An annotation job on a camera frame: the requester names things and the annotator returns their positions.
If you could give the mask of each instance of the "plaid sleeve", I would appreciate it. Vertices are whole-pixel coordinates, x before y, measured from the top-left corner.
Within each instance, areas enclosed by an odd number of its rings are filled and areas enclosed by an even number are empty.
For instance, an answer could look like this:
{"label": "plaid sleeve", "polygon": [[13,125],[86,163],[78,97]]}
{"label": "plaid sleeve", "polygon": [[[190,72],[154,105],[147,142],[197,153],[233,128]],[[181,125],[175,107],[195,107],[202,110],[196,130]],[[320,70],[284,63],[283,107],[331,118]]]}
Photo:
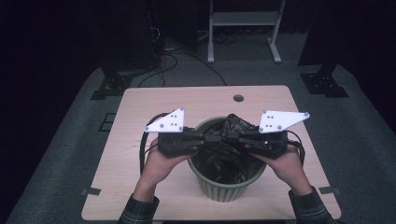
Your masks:
{"label": "plaid sleeve", "polygon": [[152,203],[142,203],[130,198],[120,216],[118,224],[151,224],[160,200],[154,197]]}
{"label": "plaid sleeve", "polygon": [[294,195],[289,191],[291,205],[298,224],[337,224],[327,211],[315,188],[304,196]]}

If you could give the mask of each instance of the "hand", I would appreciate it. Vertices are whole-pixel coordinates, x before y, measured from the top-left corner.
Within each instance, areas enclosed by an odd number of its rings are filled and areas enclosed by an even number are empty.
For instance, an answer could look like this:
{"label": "hand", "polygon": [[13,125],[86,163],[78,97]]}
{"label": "hand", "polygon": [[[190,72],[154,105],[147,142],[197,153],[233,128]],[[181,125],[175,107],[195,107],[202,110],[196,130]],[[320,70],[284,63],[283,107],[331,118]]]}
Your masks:
{"label": "hand", "polygon": [[267,163],[274,170],[276,176],[290,186],[295,195],[301,196],[313,191],[308,178],[306,178],[296,147],[288,146],[286,152],[276,160],[261,155],[252,155]]}
{"label": "hand", "polygon": [[140,202],[152,202],[157,184],[165,180],[176,165],[191,157],[188,155],[168,159],[158,150],[157,144],[157,139],[151,142],[145,168],[134,190],[133,197]]}

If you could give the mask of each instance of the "person's left hand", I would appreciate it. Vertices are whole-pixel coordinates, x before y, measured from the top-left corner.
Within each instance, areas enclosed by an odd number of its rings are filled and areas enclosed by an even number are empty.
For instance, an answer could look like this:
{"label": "person's left hand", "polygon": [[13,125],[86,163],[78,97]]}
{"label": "person's left hand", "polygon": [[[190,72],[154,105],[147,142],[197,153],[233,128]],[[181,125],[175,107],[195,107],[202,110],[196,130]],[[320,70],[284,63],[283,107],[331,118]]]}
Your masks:
{"label": "person's left hand", "polygon": [[158,139],[151,142],[151,150],[148,152],[143,173],[134,190],[133,197],[141,202],[152,202],[157,184],[165,180],[176,165],[191,157],[191,155],[186,155],[166,158],[158,150],[157,144]]}

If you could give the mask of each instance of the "plant pot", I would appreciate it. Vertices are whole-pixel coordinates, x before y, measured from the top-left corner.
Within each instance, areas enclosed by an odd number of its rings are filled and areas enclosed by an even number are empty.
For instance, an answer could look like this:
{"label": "plant pot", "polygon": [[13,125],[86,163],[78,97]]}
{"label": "plant pot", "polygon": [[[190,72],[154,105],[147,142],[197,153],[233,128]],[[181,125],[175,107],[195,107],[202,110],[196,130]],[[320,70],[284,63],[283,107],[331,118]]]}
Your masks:
{"label": "plant pot", "polygon": [[[226,117],[216,117],[213,119],[208,119],[196,127],[196,131],[198,133],[204,133],[206,130],[209,129],[212,125],[216,123],[220,123],[226,120]],[[203,174],[201,174],[194,164],[194,157],[188,159],[189,166],[192,171],[198,177],[198,183],[202,192],[210,199],[221,202],[227,203],[236,200],[239,198],[246,187],[256,181],[264,172],[265,163],[260,162],[253,162],[248,164],[247,168],[247,180],[242,183],[237,184],[222,184],[210,180]]]}

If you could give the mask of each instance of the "table top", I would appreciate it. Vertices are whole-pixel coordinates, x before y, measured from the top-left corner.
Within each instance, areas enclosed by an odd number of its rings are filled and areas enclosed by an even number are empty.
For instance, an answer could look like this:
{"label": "table top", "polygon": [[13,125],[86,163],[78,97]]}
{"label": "table top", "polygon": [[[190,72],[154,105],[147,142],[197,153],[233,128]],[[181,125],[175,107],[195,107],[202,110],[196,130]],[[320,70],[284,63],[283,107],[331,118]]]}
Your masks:
{"label": "table top", "polygon": [[[236,102],[233,99],[236,94],[242,95],[244,101]],[[138,154],[144,127],[154,116],[180,107],[185,109],[184,126],[191,128],[207,119],[232,113],[259,125],[264,109],[305,112],[298,110],[286,86],[129,89],[122,97],[92,181],[92,188],[100,189],[100,194],[88,195],[81,214],[84,219],[116,220],[120,217],[140,176]],[[316,188],[329,187],[304,123],[299,122],[288,130],[302,139],[306,151],[304,170],[311,184]],[[157,136],[156,133],[148,136],[147,147]],[[267,167],[240,198],[230,203],[218,203],[202,193],[196,175],[183,161],[158,185],[155,194],[161,202],[154,219],[295,219],[289,190],[289,186]],[[341,216],[332,193],[320,194],[320,198],[334,218]]]}

